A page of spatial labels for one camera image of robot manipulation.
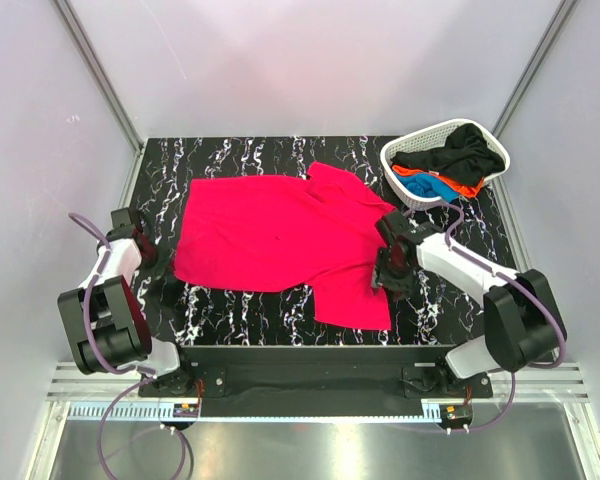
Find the marble surface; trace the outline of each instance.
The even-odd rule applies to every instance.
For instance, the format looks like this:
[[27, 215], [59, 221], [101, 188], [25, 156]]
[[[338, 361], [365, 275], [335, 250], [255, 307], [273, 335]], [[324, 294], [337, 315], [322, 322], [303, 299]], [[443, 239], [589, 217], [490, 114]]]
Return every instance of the marble surface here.
[[[190, 183], [196, 178], [280, 174], [305, 176], [313, 161], [354, 172], [386, 201], [401, 206], [384, 180], [379, 154], [394, 137], [256, 137], [150, 139], [131, 204], [144, 214], [161, 260], [137, 273], [134, 290], [158, 338], [191, 345], [457, 344], [483, 333], [479, 306], [435, 274], [419, 273], [419, 292], [390, 301], [390, 331], [360, 331], [314, 320], [311, 288], [276, 294], [211, 290], [175, 281], [168, 265], [176, 248]], [[456, 202], [465, 222], [456, 239], [505, 266], [513, 257], [490, 187]], [[415, 222], [446, 228], [457, 214], [418, 212]]]

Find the orange clothing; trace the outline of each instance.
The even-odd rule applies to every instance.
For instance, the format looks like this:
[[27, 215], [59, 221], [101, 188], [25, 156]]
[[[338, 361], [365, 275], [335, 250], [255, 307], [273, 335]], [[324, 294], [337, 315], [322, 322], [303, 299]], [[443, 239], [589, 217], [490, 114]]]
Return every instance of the orange clothing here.
[[416, 173], [426, 173], [428, 175], [433, 175], [438, 178], [438, 180], [446, 183], [451, 188], [453, 188], [460, 195], [464, 195], [465, 197], [471, 198], [478, 195], [478, 192], [482, 188], [484, 184], [484, 178], [480, 180], [480, 183], [476, 187], [467, 187], [466, 185], [462, 185], [455, 180], [451, 180], [450, 178], [443, 177], [442, 175], [437, 174], [436, 172], [425, 172], [424, 170], [416, 170], [411, 168], [401, 167], [400, 165], [393, 165], [391, 169], [396, 172], [398, 175], [403, 177], [410, 177], [411, 175], [415, 175]]

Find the pink t-shirt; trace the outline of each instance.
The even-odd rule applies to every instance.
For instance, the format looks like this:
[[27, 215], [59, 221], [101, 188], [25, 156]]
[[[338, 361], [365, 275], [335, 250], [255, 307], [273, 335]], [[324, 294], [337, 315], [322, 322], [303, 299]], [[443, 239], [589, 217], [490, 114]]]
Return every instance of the pink t-shirt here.
[[194, 180], [176, 277], [257, 292], [306, 283], [319, 322], [390, 329], [385, 292], [371, 288], [371, 276], [384, 246], [375, 223], [394, 207], [344, 170], [313, 163], [309, 176]]

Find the laundry basket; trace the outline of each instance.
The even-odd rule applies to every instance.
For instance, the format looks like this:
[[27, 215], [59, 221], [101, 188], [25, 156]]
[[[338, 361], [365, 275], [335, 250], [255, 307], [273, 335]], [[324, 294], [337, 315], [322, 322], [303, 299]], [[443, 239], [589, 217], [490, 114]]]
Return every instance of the laundry basket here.
[[499, 154], [504, 160], [504, 170], [486, 177], [484, 179], [485, 185], [494, 178], [502, 175], [509, 168], [509, 164], [511, 162], [509, 159], [509, 154], [500, 144], [500, 142], [498, 142], [498, 140], [496, 140], [496, 138], [491, 135], [491, 133], [489, 133], [489, 131], [482, 125], [465, 118], [449, 120], [423, 130], [418, 130], [417, 132], [411, 133], [404, 137], [397, 138], [396, 140], [387, 143], [382, 148], [382, 151], [380, 152], [380, 162], [382, 163], [384, 175], [389, 182], [389, 185], [391, 185], [391, 188], [394, 192], [396, 192], [396, 195], [398, 195], [400, 200], [402, 200], [409, 208], [414, 210], [425, 210], [426, 208], [432, 207], [435, 203], [439, 202], [441, 197], [418, 197], [407, 190], [406, 187], [402, 185], [402, 183], [400, 183], [398, 178], [395, 176], [393, 170], [391, 170], [391, 164], [393, 163], [392, 160], [393, 157], [396, 156], [396, 152], [419, 152], [435, 147], [443, 147], [444, 142], [451, 132], [465, 123], [473, 123], [475, 126], [479, 127], [480, 130], [482, 130], [482, 135], [484, 135], [484, 139], [487, 141], [487, 146], [489, 149]]

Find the white wall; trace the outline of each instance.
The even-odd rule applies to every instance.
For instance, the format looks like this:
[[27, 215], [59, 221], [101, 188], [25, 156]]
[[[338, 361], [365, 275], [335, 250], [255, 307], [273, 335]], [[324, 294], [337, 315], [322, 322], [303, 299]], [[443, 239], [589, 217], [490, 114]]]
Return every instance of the white wall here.
[[22, 478], [68, 346], [56, 298], [95, 260], [132, 152], [48, 0], [0, 0], [0, 479]]
[[145, 137], [491, 127], [558, 0], [71, 0]]
[[600, 424], [600, 0], [580, 3], [507, 128], [505, 181]]

